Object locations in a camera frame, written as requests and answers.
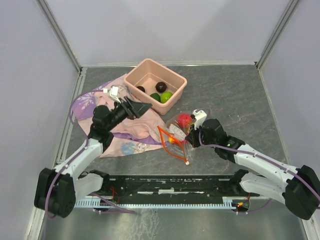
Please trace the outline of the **red fake tomato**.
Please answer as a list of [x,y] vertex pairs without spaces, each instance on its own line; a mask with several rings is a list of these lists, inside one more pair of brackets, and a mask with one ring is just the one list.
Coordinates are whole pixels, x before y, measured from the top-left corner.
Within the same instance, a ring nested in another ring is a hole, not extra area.
[[193,122],[193,119],[188,113],[180,113],[176,121],[180,128],[187,128]]

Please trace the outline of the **dark brown fake fruit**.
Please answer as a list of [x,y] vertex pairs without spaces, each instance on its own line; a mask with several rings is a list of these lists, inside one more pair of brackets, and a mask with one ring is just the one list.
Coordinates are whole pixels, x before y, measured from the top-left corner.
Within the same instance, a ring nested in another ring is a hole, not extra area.
[[136,88],[139,89],[140,91],[142,91],[143,93],[146,92],[146,90],[143,86],[137,86]]

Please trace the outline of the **dark green fake vegetable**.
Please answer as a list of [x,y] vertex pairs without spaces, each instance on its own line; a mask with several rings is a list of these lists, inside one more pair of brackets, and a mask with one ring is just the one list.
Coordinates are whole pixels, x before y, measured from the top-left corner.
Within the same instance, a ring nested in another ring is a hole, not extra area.
[[158,102],[161,102],[161,96],[158,94],[158,93],[152,93],[150,95],[151,98],[153,98],[154,100],[158,101]]

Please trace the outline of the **clear zip top bag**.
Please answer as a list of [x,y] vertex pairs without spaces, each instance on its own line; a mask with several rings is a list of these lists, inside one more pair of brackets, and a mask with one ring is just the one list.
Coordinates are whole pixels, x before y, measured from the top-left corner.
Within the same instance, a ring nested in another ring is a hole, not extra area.
[[[191,112],[189,111],[180,112],[169,119],[164,126],[158,125],[157,129],[164,150],[169,155],[182,160],[188,166],[192,159],[193,147],[185,140],[185,137],[188,134],[189,127],[193,125],[194,120],[192,119],[192,123],[188,127],[181,128],[177,123],[177,117],[181,113],[187,113],[191,116]],[[177,141],[177,144],[171,144],[169,142],[169,136],[173,136]]]

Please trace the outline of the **red fake pepper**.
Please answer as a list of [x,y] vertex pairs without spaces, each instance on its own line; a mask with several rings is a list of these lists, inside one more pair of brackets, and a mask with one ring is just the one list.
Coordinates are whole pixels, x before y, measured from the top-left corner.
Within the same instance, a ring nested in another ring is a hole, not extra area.
[[168,141],[169,141],[171,144],[177,144],[177,141],[176,141],[176,139],[175,139],[173,136],[169,136],[169,137],[168,137]]

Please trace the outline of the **green fake apple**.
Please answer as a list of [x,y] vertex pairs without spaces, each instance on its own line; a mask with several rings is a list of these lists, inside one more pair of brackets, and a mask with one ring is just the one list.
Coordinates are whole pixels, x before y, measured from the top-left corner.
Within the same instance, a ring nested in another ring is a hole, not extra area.
[[173,93],[170,91],[165,91],[160,96],[160,102],[162,104],[165,104],[171,97],[173,96]]

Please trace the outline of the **dark purple fake eggplant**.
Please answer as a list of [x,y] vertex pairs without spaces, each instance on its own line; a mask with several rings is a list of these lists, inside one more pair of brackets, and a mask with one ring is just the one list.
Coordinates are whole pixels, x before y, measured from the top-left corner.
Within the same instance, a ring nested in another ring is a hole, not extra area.
[[155,85],[155,89],[159,93],[164,93],[168,89],[168,86],[165,82],[161,81]]

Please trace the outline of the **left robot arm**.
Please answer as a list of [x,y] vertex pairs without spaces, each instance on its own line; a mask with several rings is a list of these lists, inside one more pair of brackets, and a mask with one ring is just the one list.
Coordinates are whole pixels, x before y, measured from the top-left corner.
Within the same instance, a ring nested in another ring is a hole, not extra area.
[[127,96],[119,99],[110,110],[99,105],[93,110],[90,131],[82,146],[68,159],[56,167],[44,168],[38,176],[34,206],[44,210],[48,217],[67,217],[76,202],[97,192],[106,195],[111,183],[106,176],[81,173],[111,145],[114,135],[112,130],[125,119],[135,120],[142,117],[152,104],[134,101]]

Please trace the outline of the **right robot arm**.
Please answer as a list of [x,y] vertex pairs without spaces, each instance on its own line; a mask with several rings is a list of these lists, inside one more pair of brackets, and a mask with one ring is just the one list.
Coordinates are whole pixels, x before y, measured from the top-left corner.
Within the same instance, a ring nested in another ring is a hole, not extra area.
[[320,180],[311,167],[288,165],[255,150],[228,135],[217,119],[193,118],[185,139],[194,148],[213,148],[223,160],[252,170],[241,169],[233,176],[229,189],[234,195],[247,192],[276,200],[303,220],[320,208]]

